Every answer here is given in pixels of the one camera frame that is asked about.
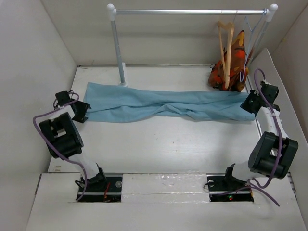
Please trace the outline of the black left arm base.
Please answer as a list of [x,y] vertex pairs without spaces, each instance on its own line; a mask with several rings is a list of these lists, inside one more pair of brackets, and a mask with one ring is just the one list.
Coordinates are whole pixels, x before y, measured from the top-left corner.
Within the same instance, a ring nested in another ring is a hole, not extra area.
[[76,200],[83,203],[120,203],[122,196],[123,175],[106,175],[107,182],[101,186],[88,184],[85,192],[83,178],[76,180],[79,187]]

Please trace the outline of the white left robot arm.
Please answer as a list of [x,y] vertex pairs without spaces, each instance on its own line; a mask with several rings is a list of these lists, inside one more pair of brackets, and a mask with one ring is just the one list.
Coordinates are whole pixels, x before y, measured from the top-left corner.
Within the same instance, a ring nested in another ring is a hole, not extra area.
[[67,159],[82,174],[80,183],[87,183],[87,186],[102,191],[107,186],[105,173],[82,152],[84,143],[74,124],[84,123],[87,120],[85,114],[90,108],[89,104],[81,101],[68,106],[61,104],[49,119],[39,123],[39,129],[48,141],[47,146],[53,158],[58,158],[60,153],[62,160]]

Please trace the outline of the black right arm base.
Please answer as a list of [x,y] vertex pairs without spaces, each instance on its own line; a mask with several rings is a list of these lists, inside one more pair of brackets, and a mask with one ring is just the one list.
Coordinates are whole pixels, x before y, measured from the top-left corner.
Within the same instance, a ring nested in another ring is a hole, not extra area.
[[228,180],[223,175],[207,176],[203,189],[209,192],[210,202],[254,202],[245,181]]

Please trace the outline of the light blue trousers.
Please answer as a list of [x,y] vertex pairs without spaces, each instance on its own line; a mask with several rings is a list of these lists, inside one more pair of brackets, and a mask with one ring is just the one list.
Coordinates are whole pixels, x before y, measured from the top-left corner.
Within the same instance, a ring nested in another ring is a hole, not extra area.
[[228,91],[151,91],[88,83],[84,102],[93,122],[130,123],[153,116],[189,117],[196,121],[253,121],[240,105],[247,93]]

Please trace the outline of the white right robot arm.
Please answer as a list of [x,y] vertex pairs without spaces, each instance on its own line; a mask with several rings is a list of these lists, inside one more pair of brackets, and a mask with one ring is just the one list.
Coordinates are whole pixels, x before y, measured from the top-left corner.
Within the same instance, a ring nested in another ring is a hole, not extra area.
[[241,108],[253,113],[263,134],[248,161],[227,167],[222,183],[232,190],[249,179],[267,177],[283,179],[298,150],[298,142],[288,137],[280,120],[280,109],[267,99],[275,100],[278,93],[262,95],[251,90]]

